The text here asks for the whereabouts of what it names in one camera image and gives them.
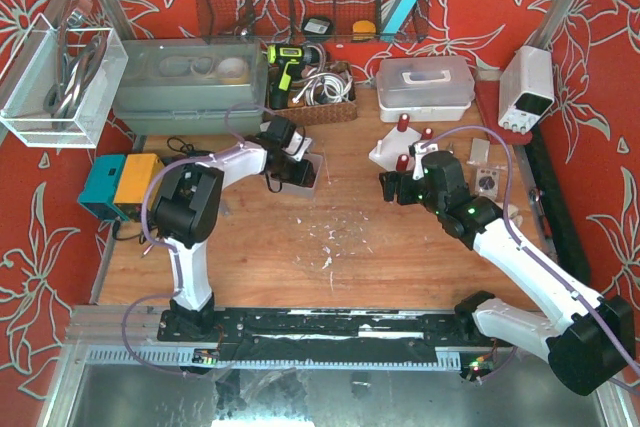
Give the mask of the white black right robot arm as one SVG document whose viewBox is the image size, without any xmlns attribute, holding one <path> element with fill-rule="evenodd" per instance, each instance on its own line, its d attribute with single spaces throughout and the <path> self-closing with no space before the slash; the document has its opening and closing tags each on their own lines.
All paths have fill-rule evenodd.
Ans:
<svg viewBox="0 0 640 427">
<path fill-rule="evenodd" d="M 471 193 L 450 152 L 430 152 L 416 166 L 418 175 L 380 174 L 384 200 L 423 206 L 449 236 L 499 268 L 540 310 L 534 314 L 479 291 L 455 308 L 467 336 L 503 340 L 539 357 L 581 396 L 634 361 L 634 312 L 628 301 L 605 298 L 561 269 L 493 200 Z"/>
</svg>

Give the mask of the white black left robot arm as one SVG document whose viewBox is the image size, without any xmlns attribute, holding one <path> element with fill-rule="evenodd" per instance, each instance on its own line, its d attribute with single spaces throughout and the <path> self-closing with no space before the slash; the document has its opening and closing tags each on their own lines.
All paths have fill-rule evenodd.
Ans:
<svg viewBox="0 0 640 427">
<path fill-rule="evenodd" d="M 253 176 L 272 193 L 284 187 L 314 187 L 306 129 L 274 116 L 260 132 L 219 152 L 185 157 L 161 171 L 148 213 L 171 259 L 174 293 L 162 313 L 160 340 L 200 340 L 216 328 L 214 293 L 208 279 L 207 241 L 215 228 L 222 192 Z"/>
</svg>

